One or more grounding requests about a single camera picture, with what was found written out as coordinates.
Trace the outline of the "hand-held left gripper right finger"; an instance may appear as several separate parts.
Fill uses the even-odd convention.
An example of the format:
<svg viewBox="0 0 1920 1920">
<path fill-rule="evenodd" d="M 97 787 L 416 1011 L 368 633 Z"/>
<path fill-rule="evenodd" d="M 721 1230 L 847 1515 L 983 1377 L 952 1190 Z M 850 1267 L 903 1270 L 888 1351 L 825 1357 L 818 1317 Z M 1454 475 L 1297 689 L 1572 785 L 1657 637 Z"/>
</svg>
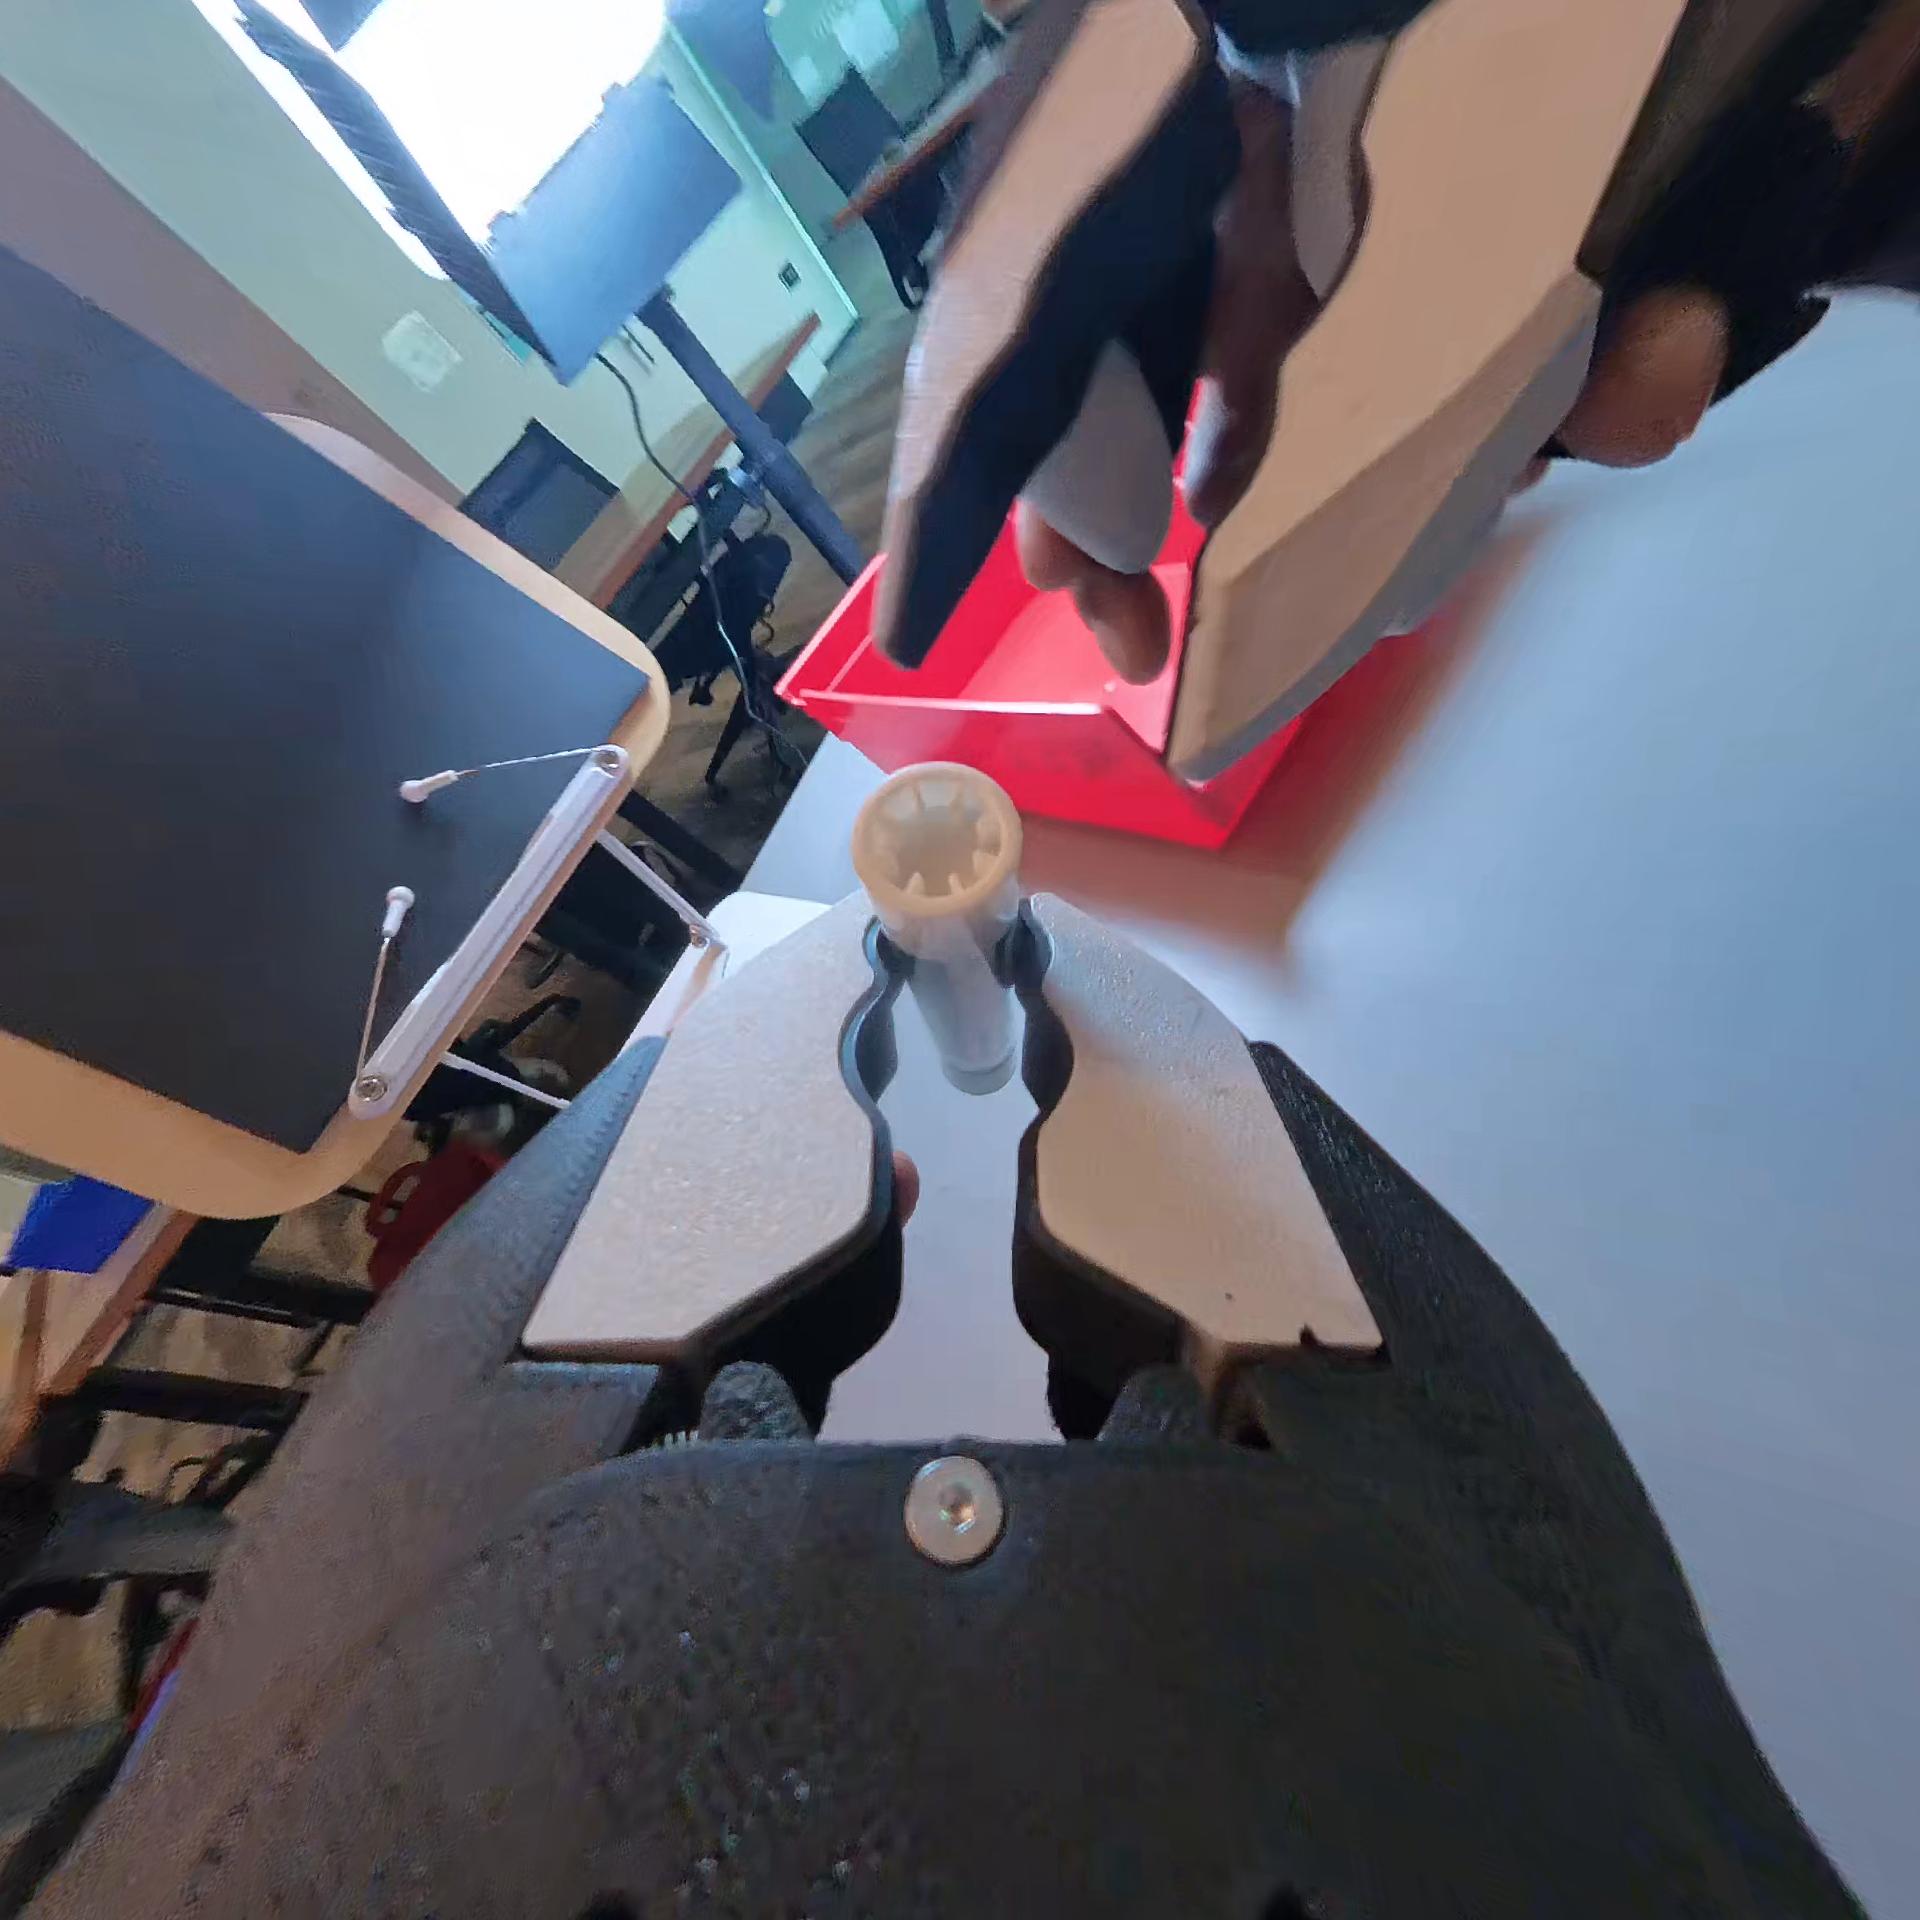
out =
<svg viewBox="0 0 1920 1920">
<path fill-rule="evenodd" d="M 1272 1361 L 1386 1336 L 1258 1050 L 1174 965 L 1055 895 L 1025 903 L 1018 1320 L 1071 1403 L 1187 1370 L 1206 1403 Z"/>
</svg>

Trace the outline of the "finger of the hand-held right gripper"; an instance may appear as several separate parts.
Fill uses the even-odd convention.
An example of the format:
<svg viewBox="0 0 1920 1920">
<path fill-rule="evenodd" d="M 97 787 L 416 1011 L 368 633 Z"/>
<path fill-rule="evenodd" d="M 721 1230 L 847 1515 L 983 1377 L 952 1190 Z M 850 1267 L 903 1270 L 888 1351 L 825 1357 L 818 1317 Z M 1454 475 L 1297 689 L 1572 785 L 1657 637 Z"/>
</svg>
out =
<svg viewBox="0 0 1920 1920">
<path fill-rule="evenodd" d="M 1307 178 L 1358 169 L 1351 249 L 1281 367 L 1249 489 L 1194 574 L 1168 768 L 1207 783 L 1347 672 L 1567 418 L 1600 291 L 1579 245 L 1682 5 L 1432 5 L 1361 120 L 1311 104 Z"/>
<path fill-rule="evenodd" d="M 874 640 L 926 664 L 1023 496 L 1139 574 L 1207 333 L 1240 168 L 1198 5 L 1043 5 L 977 123 L 908 354 Z"/>
</svg>

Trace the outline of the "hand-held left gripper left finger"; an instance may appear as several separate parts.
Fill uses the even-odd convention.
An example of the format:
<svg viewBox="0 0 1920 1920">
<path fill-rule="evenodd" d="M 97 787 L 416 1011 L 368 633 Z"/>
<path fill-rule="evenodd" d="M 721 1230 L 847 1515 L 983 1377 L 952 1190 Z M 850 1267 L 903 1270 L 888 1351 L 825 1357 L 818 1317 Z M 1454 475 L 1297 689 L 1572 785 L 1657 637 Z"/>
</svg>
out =
<svg viewBox="0 0 1920 1920">
<path fill-rule="evenodd" d="M 520 1334 L 542 1362 L 832 1387 L 903 1293 L 880 1093 L 894 1002 L 865 895 L 735 895 L 620 1051 L 640 1089 Z"/>
</svg>

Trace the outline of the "green dry erase marker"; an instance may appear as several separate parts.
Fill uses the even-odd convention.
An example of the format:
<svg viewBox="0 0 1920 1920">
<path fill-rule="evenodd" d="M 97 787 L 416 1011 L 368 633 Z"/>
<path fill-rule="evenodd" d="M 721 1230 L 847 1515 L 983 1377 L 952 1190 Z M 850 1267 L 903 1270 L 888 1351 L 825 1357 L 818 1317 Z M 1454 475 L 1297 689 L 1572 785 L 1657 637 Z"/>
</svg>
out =
<svg viewBox="0 0 1920 1920">
<path fill-rule="evenodd" d="M 1018 1064 L 1023 850 L 1018 805 L 959 762 L 890 776 L 850 833 L 858 883 L 903 965 L 944 1078 L 974 1097 L 1004 1089 Z"/>
</svg>

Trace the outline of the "person's right hand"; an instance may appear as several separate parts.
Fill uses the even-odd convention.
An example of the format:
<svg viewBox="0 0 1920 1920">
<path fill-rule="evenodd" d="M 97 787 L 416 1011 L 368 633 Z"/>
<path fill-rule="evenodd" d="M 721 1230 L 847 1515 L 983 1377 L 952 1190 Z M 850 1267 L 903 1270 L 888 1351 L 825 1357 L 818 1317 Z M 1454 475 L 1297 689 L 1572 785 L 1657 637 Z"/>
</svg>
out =
<svg viewBox="0 0 1920 1920">
<path fill-rule="evenodd" d="M 1216 214 L 1216 264 L 1198 411 L 1185 458 L 1191 518 L 1216 527 L 1250 487 L 1274 435 L 1281 373 L 1316 317 L 1289 227 L 1292 111 L 1256 80 L 1233 80 L 1240 174 Z M 1636 469 L 1694 438 L 1730 353 L 1724 302 L 1667 287 L 1626 309 L 1554 438 L 1567 458 Z M 1171 618 L 1160 584 L 1082 552 L 1028 504 L 1015 518 L 1025 577 L 1068 592 L 1116 672 L 1152 682 L 1168 659 Z"/>
</svg>

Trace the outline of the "red bag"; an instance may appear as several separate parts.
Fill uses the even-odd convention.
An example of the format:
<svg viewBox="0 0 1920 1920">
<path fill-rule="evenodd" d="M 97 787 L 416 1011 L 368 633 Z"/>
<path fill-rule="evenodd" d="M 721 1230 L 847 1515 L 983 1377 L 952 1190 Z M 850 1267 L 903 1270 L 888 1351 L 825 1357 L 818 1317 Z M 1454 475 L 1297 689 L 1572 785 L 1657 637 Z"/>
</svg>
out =
<svg viewBox="0 0 1920 1920">
<path fill-rule="evenodd" d="M 502 1173 L 507 1157 L 474 1143 L 446 1143 L 407 1161 L 368 1201 L 368 1288 L 384 1295 L 420 1250 Z"/>
</svg>

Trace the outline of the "black light stand pole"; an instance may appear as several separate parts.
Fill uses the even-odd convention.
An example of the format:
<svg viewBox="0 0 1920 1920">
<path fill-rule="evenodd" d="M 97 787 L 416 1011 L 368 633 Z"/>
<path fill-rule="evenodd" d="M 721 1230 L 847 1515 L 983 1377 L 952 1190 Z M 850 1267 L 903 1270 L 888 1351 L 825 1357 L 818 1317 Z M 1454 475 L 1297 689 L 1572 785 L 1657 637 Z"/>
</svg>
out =
<svg viewBox="0 0 1920 1920">
<path fill-rule="evenodd" d="M 777 440 L 692 328 L 683 323 L 672 297 L 666 291 L 652 295 L 640 309 L 638 323 L 658 339 L 660 349 L 688 376 L 695 392 L 708 400 L 723 426 L 731 433 L 748 466 L 758 472 L 759 480 L 776 496 L 784 515 L 796 522 L 828 569 L 844 585 L 855 585 L 867 568 L 867 559 L 850 530 L 815 487 L 791 448 Z"/>
</svg>

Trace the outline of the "studio light panel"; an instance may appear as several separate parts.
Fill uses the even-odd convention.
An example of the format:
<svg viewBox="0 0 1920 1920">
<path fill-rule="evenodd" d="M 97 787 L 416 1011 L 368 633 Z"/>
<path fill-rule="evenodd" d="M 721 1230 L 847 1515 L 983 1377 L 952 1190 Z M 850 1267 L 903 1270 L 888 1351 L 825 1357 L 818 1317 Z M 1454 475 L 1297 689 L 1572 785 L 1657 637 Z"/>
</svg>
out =
<svg viewBox="0 0 1920 1920">
<path fill-rule="evenodd" d="M 735 205 L 666 3 L 200 5 L 430 274 L 571 383 Z"/>
</svg>

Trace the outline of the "black office chair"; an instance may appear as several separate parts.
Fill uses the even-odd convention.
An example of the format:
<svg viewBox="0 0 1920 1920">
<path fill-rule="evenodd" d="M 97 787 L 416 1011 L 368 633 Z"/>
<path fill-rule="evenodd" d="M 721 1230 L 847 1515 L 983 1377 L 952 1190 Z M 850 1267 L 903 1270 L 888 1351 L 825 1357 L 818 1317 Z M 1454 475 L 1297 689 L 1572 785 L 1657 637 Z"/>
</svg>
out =
<svg viewBox="0 0 1920 1920">
<path fill-rule="evenodd" d="M 737 682 L 735 707 L 704 768 L 704 783 L 716 794 L 731 753 L 750 733 L 767 737 L 776 766 L 801 762 L 784 735 L 777 695 L 784 664 L 761 643 L 791 563 L 791 545 L 776 534 L 726 545 L 704 560 L 703 582 L 654 645 L 667 690 L 683 690 L 690 705 L 708 705 L 721 677 Z"/>
</svg>

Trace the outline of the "red plastic bin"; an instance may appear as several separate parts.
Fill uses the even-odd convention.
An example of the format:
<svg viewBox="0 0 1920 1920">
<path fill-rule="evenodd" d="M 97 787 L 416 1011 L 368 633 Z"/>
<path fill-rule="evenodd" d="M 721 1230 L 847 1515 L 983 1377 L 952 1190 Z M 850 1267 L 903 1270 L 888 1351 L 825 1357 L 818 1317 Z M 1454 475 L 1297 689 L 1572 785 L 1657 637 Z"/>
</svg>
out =
<svg viewBox="0 0 1920 1920">
<path fill-rule="evenodd" d="M 1027 818 L 1182 849 L 1225 849 L 1274 809 L 1289 766 L 1347 744 L 1400 690 L 1425 683 L 1482 615 L 1484 571 L 1427 623 L 1384 638 L 1302 719 L 1225 776 L 1190 785 L 1164 747 L 1182 655 L 1151 683 L 1122 682 L 1064 592 L 1027 582 L 1008 519 L 923 665 L 898 667 L 874 640 L 884 559 L 875 559 L 784 670 L 777 694 L 884 773 L 963 762 Z"/>
</svg>

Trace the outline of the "black board with wooden edge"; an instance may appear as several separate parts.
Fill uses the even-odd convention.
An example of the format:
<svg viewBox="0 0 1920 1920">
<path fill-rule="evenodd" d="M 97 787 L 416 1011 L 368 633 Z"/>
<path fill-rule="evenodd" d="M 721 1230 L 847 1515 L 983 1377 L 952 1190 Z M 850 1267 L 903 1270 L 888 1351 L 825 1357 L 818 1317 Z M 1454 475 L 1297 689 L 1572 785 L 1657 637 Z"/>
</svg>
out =
<svg viewBox="0 0 1920 1920">
<path fill-rule="evenodd" d="M 2 309 L 6 1145 L 191 1217 L 298 1209 L 409 1101 L 345 1117 L 388 889 L 416 909 L 377 1031 L 584 763 L 399 785 L 598 744 L 635 783 L 671 703 L 360 448 L 11 251 Z"/>
</svg>

